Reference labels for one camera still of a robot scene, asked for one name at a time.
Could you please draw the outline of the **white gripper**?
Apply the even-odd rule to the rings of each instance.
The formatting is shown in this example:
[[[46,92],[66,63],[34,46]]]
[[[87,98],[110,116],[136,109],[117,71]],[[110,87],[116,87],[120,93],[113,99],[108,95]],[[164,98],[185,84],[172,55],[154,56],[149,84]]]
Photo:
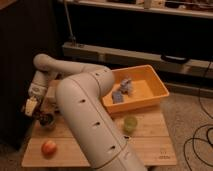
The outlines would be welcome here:
[[[46,92],[47,92],[46,85],[40,85],[37,83],[30,84],[30,87],[28,89],[28,94],[31,98],[26,101],[26,106],[25,106],[25,114],[27,116],[33,115],[38,104],[37,99],[43,99]]]

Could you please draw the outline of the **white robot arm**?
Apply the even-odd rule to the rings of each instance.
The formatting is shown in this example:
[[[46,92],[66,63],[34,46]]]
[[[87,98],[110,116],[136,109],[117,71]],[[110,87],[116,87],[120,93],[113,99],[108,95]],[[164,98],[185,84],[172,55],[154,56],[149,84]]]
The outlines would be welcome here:
[[[114,84],[109,68],[46,54],[36,55],[33,64],[36,72],[28,89],[26,115],[31,116],[42,102],[51,74],[63,74],[55,91],[56,104],[93,170],[147,171],[101,103]]]

